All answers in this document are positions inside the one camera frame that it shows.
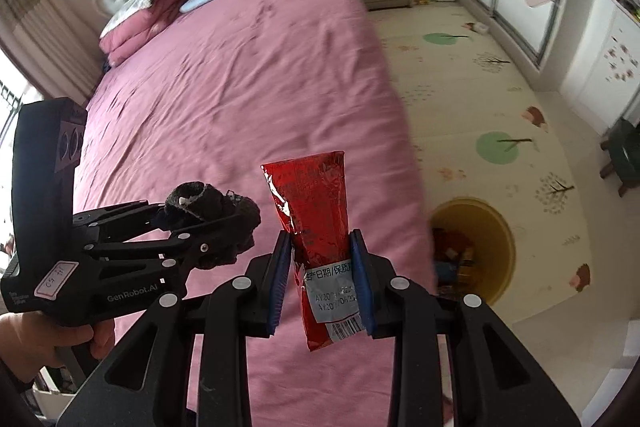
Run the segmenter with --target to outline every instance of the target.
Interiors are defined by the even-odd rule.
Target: floor mat
[[[535,93],[463,7],[380,10],[370,18],[404,102],[432,208],[489,203],[516,245],[513,280],[492,306],[509,323],[581,291],[593,274],[580,194]]]

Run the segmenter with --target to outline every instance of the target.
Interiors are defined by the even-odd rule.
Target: label sticker
[[[60,288],[71,277],[78,264],[76,261],[58,261],[40,282],[33,294],[49,301],[56,300]]]
[[[360,331],[364,331],[364,326],[362,325],[360,314],[356,313],[353,317],[343,321],[327,324],[326,331],[329,333],[329,338],[331,338],[332,342],[336,343]]]
[[[341,321],[358,312],[351,259],[306,270],[305,287],[318,323]]]

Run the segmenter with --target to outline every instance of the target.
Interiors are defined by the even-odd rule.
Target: folded blanket
[[[100,38],[103,38],[107,33],[109,33],[119,24],[122,24],[133,14],[145,8],[151,8],[153,3],[154,0],[128,0],[120,7],[120,9],[116,13],[114,13],[109,22],[107,22],[107,25],[104,27],[102,33],[100,34]]]
[[[153,0],[149,8],[137,11],[100,40],[112,68],[121,65],[180,15],[184,0]]]

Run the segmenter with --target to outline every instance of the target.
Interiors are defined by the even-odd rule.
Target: green stool
[[[630,188],[640,186],[640,132],[630,122],[619,120],[611,130],[609,139],[600,144],[609,152],[610,162],[600,171],[602,179],[615,172],[622,185],[618,195],[624,196]]]

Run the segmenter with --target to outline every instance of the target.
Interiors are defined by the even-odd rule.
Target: human hand
[[[115,343],[113,319],[91,326],[65,328],[42,312],[0,316],[0,359],[23,382],[33,380],[44,365],[61,367],[56,347],[92,341],[91,354],[103,359]]]

